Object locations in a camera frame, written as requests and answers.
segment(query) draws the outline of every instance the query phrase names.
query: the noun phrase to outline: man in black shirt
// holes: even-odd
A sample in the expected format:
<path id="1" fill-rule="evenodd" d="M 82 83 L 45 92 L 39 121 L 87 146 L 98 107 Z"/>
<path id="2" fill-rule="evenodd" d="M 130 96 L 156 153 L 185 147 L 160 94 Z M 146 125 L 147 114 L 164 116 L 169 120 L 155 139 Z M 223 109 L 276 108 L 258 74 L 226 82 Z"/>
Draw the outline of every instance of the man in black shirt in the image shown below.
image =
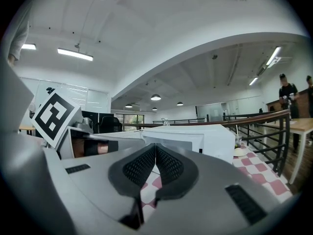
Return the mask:
<path id="1" fill-rule="evenodd" d="M 309 96 L 309 114 L 313 118 L 313 82 L 312 77 L 307 76 L 308 87 L 308 96 Z M 313 132 L 311 132 L 311 140 L 313 141 Z"/>
<path id="2" fill-rule="evenodd" d="M 282 87 L 279 89 L 279 102 L 282 105 L 283 110 L 290 109 L 291 118 L 299 118 L 299 110 L 297 105 L 297 99 L 299 93 L 294 84 L 290 84 L 287 81 L 285 74 L 279 75 Z M 299 145 L 299 134 L 293 134 L 293 148 L 296 152 Z"/>

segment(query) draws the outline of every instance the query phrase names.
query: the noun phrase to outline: railing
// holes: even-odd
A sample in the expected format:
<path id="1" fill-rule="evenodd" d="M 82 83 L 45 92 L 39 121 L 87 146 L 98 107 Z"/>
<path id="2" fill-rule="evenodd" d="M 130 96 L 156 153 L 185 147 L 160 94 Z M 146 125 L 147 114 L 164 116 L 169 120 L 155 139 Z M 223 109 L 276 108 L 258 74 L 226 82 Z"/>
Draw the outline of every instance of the railing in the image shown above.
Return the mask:
<path id="1" fill-rule="evenodd" d="M 194 119 L 181 119 L 181 120 L 168 120 L 170 124 L 175 123 L 201 123 L 205 122 L 205 118 L 194 118 Z M 155 124 L 163 124 L 164 121 L 153 121 Z"/>
<path id="2" fill-rule="evenodd" d="M 239 126 L 241 133 L 245 134 L 246 137 L 243 137 L 244 141 L 247 141 L 247 145 L 253 146 L 256 150 L 253 152 L 263 154 L 268 161 L 265 163 L 273 164 L 273 171 L 278 173 L 278 176 L 281 175 L 283 168 L 285 166 L 288 147 L 289 147 L 289 135 L 290 135 L 290 123 L 289 123 L 289 110 L 276 111 L 270 113 L 257 113 L 257 114 L 247 114 L 247 115 L 232 115 L 235 117 L 234 120 L 226 120 L 219 122 L 193 122 L 193 123 L 173 123 L 173 126 L 191 126 L 191 125 L 211 125 L 211 124 L 221 124 L 224 127 L 230 128 L 236 132 L 236 125 Z M 267 125 L 270 122 L 278 122 L 278 126 L 269 126 Z M 139 129 L 151 128 L 161 126 L 162 124 L 123 124 L 124 126 L 136 126 Z M 253 129 L 253 125 L 259 127 L 266 127 L 275 130 L 273 133 L 263 134 L 261 131 Z M 252 136 L 250 132 L 256 133 L 259 136 Z M 274 147 L 268 145 L 265 140 L 261 139 L 271 139 L 272 141 L 277 142 L 278 144 Z M 264 148 L 260 149 L 257 145 L 262 145 Z M 271 158 L 269 151 L 274 153 L 274 158 Z"/>

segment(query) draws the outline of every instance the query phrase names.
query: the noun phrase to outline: red and white checkered cloth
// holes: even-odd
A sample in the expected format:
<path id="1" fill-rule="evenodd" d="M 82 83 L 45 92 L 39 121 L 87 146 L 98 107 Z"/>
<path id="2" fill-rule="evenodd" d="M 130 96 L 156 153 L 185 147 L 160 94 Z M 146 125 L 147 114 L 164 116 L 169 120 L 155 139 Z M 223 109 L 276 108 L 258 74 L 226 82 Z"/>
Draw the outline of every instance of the red and white checkered cloth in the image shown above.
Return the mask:
<path id="1" fill-rule="evenodd" d="M 255 182 L 262 184 L 276 196 L 280 203 L 292 196 L 292 193 L 282 182 L 281 178 L 266 163 L 262 162 L 254 152 L 249 150 L 245 156 L 234 157 L 233 165 Z M 160 188 L 162 188 L 161 177 L 157 173 L 152 172 L 141 189 L 142 211 L 145 221 L 149 219 L 156 208 L 155 196 L 156 191 Z"/>

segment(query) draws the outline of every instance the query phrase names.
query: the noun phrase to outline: office chair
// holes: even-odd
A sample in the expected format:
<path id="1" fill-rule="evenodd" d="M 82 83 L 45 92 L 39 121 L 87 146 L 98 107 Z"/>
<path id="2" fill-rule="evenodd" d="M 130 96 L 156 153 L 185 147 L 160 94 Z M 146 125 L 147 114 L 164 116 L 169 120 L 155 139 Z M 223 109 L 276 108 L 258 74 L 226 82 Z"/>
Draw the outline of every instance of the office chair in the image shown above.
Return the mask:
<path id="1" fill-rule="evenodd" d="M 95 125 L 99 125 L 99 133 L 122 131 L 122 124 L 116 117 L 103 117 L 101 123 L 97 123 Z"/>

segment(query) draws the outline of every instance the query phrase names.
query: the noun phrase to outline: brick wall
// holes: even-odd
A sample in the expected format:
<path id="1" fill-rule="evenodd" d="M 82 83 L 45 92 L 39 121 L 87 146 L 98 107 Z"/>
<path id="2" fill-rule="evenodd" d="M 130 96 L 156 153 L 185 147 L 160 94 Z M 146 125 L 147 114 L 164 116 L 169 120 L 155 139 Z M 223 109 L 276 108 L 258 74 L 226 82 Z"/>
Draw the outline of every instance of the brick wall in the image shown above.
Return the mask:
<path id="1" fill-rule="evenodd" d="M 309 118 L 309 99 L 308 99 L 308 90 L 301 91 L 300 97 L 297 99 L 299 114 L 301 118 Z M 281 104 L 279 101 L 274 101 L 272 103 L 268 103 L 268 110 L 271 106 L 274 106 L 276 111 L 282 110 Z"/>

